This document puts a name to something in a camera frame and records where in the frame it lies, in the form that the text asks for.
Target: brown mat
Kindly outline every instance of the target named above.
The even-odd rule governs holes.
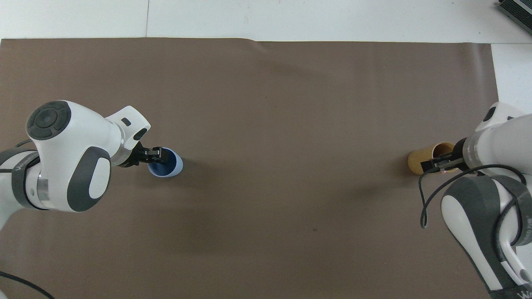
[[[85,213],[8,221],[0,269],[57,298],[487,298],[439,200],[420,229],[406,156],[497,101],[489,45],[3,40],[0,60],[3,148],[68,99],[134,106],[143,144],[185,160],[172,179],[113,169]]]

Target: circular button panel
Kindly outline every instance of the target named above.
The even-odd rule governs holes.
[[[70,122],[71,111],[65,101],[42,105],[28,118],[26,132],[36,140],[47,140],[59,135]]]

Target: wooden cup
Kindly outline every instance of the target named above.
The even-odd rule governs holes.
[[[408,155],[408,167],[410,170],[417,174],[422,175],[423,174],[423,168],[421,168],[421,162],[427,161],[430,159],[433,159],[435,157],[438,157],[439,155],[450,153],[453,151],[454,144],[449,142],[440,142],[433,144],[431,146],[427,146],[422,149],[418,149],[416,151],[413,151]]]

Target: white floor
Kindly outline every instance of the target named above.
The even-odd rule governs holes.
[[[532,35],[496,0],[0,0],[1,38],[490,43],[500,101],[532,112]],[[520,248],[532,266],[532,247]]]

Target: black cable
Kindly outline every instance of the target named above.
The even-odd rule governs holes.
[[[28,168],[31,168],[31,167],[33,167],[33,166],[39,164],[39,163],[40,163],[40,157],[37,157],[37,158],[35,158],[33,161],[31,161],[31,162],[28,163]]]
[[[15,147],[20,147],[20,146],[22,146],[22,145],[24,145],[24,144],[26,144],[26,143],[29,143],[29,142],[31,142],[31,139],[24,140],[24,141],[18,143],[17,145],[15,145]]]
[[[419,194],[421,194],[421,202],[423,203],[423,206],[425,206],[425,195],[423,194],[423,189],[421,188],[421,180],[423,179],[423,177],[425,177],[426,175],[428,175],[429,173],[434,173],[438,170],[437,167],[434,167],[432,169],[429,169],[427,171],[425,171],[422,175],[419,176],[419,180],[418,180],[418,187],[419,187]],[[426,227],[427,226],[427,211],[425,211],[422,215],[421,215],[421,218],[422,218],[422,224],[421,224],[421,227]]]
[[[8,278],[8,279],[12,279],[14,281],[17,281],[21,284],[24,284],[24,285],[27,285],[29,286],[30,288],[33,288],[34,290],[38,291],[39,293],[43,294],[44,296],[46,296],[47,298],[49,299],[54,299],[54,297],[52,295],[50,295],[50,293],[48,293],[47,291],[43,290],[42,288],[40,288],[39,286],[35,285],[35,284],[32,284],[31,282],[25,280],[25,279],[22,279],[18,276],[15,276],[15,275],[11,275],[9,273],[6,273],[6,272],[2,272],[0,271],[0,276],[2,277],[5,277],[5,278]]]
[[[451,179],[447,180],[441,186],[436,188],[436,190],[434,190],[434,192],[429,196],[429,198],[425,202],[425,196],[423,195],[423,189],[421,188],[421,179],[422,179],[422,177],[420,177],[419,178],[419,192],[421,194],[421,200],[423,201],[423,210],[421,210],[421,219],[420,219],[421,228],[426,228],[427,227],[427,207],[430,204],[430,201],[432,201],[432,199],[434,198],[434,196],[436,196],[436,194],[438,194],[438,192],[440,192],[443,188],[445,188],[447,185],[449,185],[450,183],[454,182],[455,180],[457,180],[457,179],[459,179],[459,178],[461,178],[461,177],[463,177],[465,175],[468,175],[468,174],[470,174],[472,172],[475,172],[475,171],[478,171],[478,170],[481,170],[481,169],[486,169],[486,168],[502,168],[502,169],[509,170],[509,171],[515,173],[519,177],[519,180],[521,180],[521,183],[523,183],[524,185],[527,184],[527,181],[526,181],[525,177],[523,176],[523,174],[519,170],[517,170],[517,169],[515,169],[515,168],[513,168],[511,166],[502,165],[502,164],[482,165],[482,166],[473,167],[471,169],[468,169],[467,171],[464,171],[461,174],[456,175],[456,176],[452,177]]]
[[[510,212],[510,209],[513,208],[514,206],[516,206],[516,204],[517,204],[516,195],[512,191],[508,190],[506,187],[504,187],[504,189],[506,189],[506,191],[508,193],[510,193],[510,195],[512,196],[512,200],[504,207],[504,209],[502,210],[501,214],[497,218],[497,224],[495,225],[495,231],[494,231],[495,247],[497,249],[497,257],[498,257],[500,262],[507,261],[506,257],[504,256],[504,252],[502,251],[501,243],[499,242],[499,236],[501,234],[502,222],[503,222],[504,218],[506,217],[506,215]],[[519,235],[521,235],[521,232],[517,233],[516,239],[513,241],[512,244],[510,244],[510,246],[512,246],[517,241],[517,239],[519,239]]]

